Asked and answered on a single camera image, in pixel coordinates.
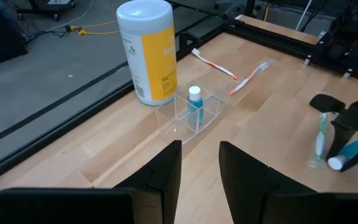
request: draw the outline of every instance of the clear plastic container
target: clear plastic container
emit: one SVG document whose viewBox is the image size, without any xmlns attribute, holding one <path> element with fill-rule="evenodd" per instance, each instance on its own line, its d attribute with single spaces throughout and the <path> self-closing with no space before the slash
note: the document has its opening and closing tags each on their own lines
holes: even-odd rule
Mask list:
<svg viewBox="0 0 358 224">
<path fill-rule="evenodd" d="M 229 103 L 229 93 L 235 84 L 236 82 L 225 74 L 213 70 L 178 88 L 173 101 L 159 106 L 156 110 L 161 136 L 167 141 L 181 140 L 182 144 L 188 142 L 221 114 Z M 191 86 L 201 88 L 202 108 L 195 108 L 188 102 Z M 202 122 L 199 120 L 201 110 Z"/>
</svg>

